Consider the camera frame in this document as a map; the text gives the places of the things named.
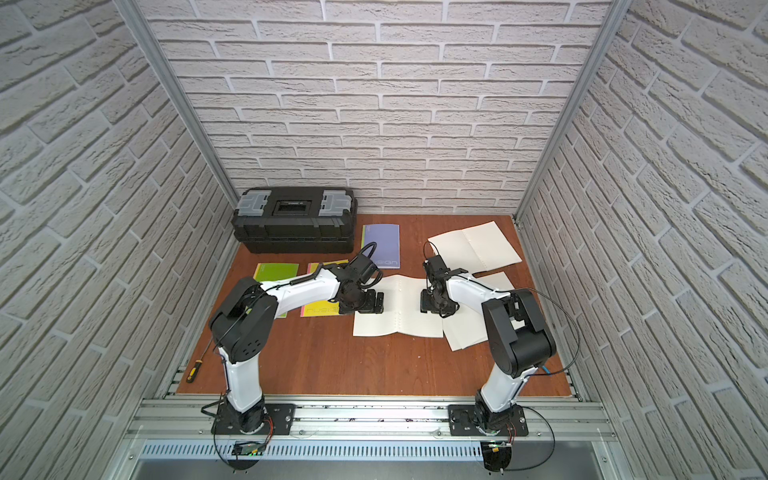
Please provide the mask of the purple cover notebook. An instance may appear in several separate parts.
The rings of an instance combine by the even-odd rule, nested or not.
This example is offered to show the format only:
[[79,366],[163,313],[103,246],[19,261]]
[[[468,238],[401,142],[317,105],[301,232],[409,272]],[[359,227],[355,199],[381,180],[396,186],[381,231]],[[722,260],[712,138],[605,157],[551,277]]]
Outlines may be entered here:
[[371,255],[373,262],[382,270],[399,269],[400,226],[397,224],[368,224],[363,226],[361,246],[375,242]]
[[402,333],[415,337],[442,338],[442,319],[437,314],[422,313],[420,310],[421,292],[425,287],[425,279],[402,275],[384,277],[375,287],[378,293],[384,293],[383,312],[357,312],[353,335],[377,337]]

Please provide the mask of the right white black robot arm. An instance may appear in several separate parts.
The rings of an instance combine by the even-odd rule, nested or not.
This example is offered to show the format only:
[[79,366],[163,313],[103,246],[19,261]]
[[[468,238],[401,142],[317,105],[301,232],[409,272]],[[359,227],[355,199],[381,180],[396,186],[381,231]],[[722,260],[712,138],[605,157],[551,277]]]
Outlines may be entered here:
[[516,398],[528,379],[557,353],[540,305],[529,289],[496,290],[460,270],[430,275],[420,308],[443,318],[467,307],[483,317],[495,362],[475,397],[477,425],[495,431],[514,421]]

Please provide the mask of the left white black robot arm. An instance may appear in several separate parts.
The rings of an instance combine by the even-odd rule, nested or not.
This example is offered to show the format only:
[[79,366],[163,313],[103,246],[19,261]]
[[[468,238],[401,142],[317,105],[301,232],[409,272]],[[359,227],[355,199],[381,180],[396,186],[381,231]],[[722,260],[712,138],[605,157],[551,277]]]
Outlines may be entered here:
[[379,267],[359,254],[347,263],[320,265],[304,276],[266,282],[244,277],[235,284],[209,328],[225,368],[223,411],[239,431],[254,433],[264,423],[259,357],[274,320],[320,301],[337,304],[342,313],[381,314],[384,295],[374,286],[382,278]]

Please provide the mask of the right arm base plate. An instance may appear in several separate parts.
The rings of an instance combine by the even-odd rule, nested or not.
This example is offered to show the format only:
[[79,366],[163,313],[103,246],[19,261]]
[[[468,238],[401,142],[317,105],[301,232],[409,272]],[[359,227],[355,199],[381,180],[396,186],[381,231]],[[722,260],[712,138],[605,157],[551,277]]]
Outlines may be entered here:
[[524,409],[519,404],[501,412],[491,412],[480,403],[472,406],[448,406],[448,420],[452,436],[508,436],[526,437],[529,434]]

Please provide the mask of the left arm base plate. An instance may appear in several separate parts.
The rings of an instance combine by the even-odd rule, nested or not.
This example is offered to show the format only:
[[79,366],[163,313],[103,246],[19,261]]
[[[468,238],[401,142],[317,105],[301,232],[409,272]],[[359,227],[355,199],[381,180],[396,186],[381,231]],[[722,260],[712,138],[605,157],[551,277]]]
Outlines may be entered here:
[[247,412],[236,411],[227,401],[214,416],[211,433],[215,435],[288,435],[293,424],[296,405],[290,403],[261,403]]

